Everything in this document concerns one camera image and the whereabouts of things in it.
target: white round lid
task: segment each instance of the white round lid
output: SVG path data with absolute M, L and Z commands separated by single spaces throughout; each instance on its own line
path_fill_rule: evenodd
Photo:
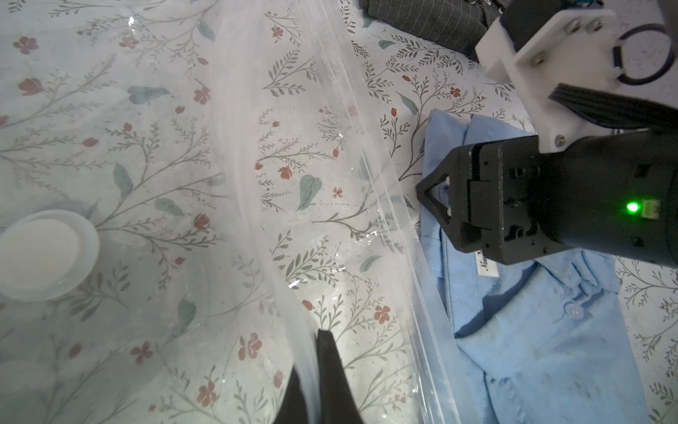
M 29 215 L 0 235 L 0 292 L 19 301 L 61 296 L 92 271 L 99 253 L 94 226 L 65 210 Z

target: clothing label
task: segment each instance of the clothing label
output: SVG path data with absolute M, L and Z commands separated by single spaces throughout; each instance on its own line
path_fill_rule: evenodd
M 492 259 L 487 259 L 482 250 L 475 253 L 475 264 L 478 266 L 478 275 L 499 278 L 497 263 Z

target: white mounting bracket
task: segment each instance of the white mounting bracket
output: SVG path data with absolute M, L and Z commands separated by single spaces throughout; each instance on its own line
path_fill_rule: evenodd
M 476 45 L 483 72 L 497 82 L 511 82 L 539 135 L 539 151 L 555 153 L 585 136 L 606 135 L 549 100 L 558 83 L 616 91 L 622 70 L 614 67 L 612 48 L 620 29 L 608 9 L 567 9 L 556 13 L 516 52 L 500 19 Z

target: black cable ring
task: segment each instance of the black cable ring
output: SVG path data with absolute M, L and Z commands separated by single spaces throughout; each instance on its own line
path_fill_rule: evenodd
M 664 25 L 661 24 L 644 24 L 640 26 L 636 26 L 635 28 L 632 28 L 625 32 L 621 37 L 619 37 L 619 41 L 625 41 L 632 35 L 636 35 L 638 33 L 643 33 L 645 31 L 657 31 L 658 33 L 666 34 L 666 29 Z M 612 48 L 612 57 L 614 59 L 614 66 L 619 68 L 619 69 L 624 69 L 624 60 L 622 58 L 622 46 L 621 45 L 615 45 Z M 662 65 L 661 68 L 654 74 L 650 75 L 649 77 L 645 78 L 632 78 L 629 77 L 626 73 L 623 73 L 619 75 L 619 78 L 617 78 L 621 83 L 627 84 L 627 85 L 644 85 L 647 83 L 651 83 L 653 81 L 656 81 L 657 79 L 661 78 L 664 76 L 665 73 L 671 69 L 673 66 L 673 63 L 675 62 L 675 55 L 673 54 L 673 49 L 669 48 L 669 56 L 666 57 L 666 62 Z

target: black cable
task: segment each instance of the black cable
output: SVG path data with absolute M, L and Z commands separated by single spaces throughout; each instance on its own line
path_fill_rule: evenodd
M 658 33 L 666 34 L 666 28 L 664 25 L 661 24 L 644 24 L 640 26 L 636 26 L 635 28 L 632 28 L 625 32 L 621 37 L 619 37 L 619 41 L 626 41 L 629 37 L 636 35 L 638 33 L 643 33 L 645 31 L 656 31 Z M 624 59 L 622 57 L 622 46 L 621 45 L 615 45 L 612 48 L 612 58 L 614 59 L 614 66 L 624 70 Z M 673 49 L 669 49 L 669 55 L 666 57 L 666 62 L 662 65 L 661 68 L 654 74 L 650 75 L 649 77 L 645 78 L 632 78 L 629 77 L 626 73 L 623 73 L 619 75 L 618 80 L 627 85 L 644 85 L 647 83 L 651 83 L 653 81 L 656 81 L 657 79 L 661 78 L 664 76 L 666 72 L 671 69 L 673 66 L 673 63 L 675 61 L 675 55 L 673 54 Z
M 678 128 L 678 110 L 640 98 L 558 84 L 549 99 L 604 128 Z

